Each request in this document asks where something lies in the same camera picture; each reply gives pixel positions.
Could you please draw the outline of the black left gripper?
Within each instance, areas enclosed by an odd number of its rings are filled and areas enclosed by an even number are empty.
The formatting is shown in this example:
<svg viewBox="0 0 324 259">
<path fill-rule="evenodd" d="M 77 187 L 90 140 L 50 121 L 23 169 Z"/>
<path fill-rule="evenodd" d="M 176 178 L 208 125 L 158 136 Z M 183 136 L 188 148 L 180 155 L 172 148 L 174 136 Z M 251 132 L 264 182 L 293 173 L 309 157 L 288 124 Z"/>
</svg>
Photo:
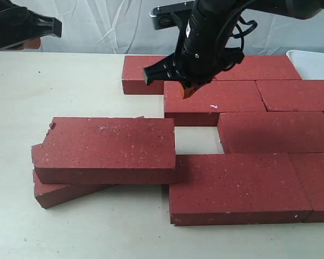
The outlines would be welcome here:
<svg viewBox="0 0 324 259">
<path fill-rule="evenodd" d="M 44 36 L 60 38 L 62 22 L 12 1 L 0 1 L 0 50 L 39 49 Z"/>
</svg>

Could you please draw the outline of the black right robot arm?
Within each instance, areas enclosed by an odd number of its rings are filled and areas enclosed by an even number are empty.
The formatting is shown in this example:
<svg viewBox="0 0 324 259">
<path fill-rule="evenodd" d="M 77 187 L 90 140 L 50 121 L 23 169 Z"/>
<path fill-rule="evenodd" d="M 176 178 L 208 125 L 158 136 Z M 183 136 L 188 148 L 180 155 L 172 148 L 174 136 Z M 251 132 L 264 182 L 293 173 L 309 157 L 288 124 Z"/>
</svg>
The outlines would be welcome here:
<svg viewBox="0 0 324 259">
<path fill-rule="evenodd" d="M 185 1 L 158 6 L 150 11 L 155 30 L 177 27 L 175 51 L 145 67 L 145 83 L 177 81 L 186 99 L 209 84 L 220 72 L 244 59 L 244 45 L 227 47 L 230 38 L 244 40 L 258 26 L 245 21 L 246 9 L 296 19 L 310 19 L 324 10 L 324 1 Z"/>
</svg>

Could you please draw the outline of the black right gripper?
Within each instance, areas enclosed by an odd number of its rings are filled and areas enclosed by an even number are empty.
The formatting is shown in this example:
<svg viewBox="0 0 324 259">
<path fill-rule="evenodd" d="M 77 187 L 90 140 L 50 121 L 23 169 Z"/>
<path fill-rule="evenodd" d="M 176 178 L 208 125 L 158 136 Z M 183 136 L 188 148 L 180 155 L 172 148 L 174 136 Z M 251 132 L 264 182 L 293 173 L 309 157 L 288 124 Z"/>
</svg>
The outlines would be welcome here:
<svg viewBox="0 0 324 259">
<path fill-rule="evenodd" d="M 232 69 L 244 58 L 241 17 L 224 21 L 191 16 L 180 30 L 175 52 L 143 68 L 145 83 L 156 80 L 180 83 L 180 96 L 191 97 L 220 72 Z"/>
</svg>

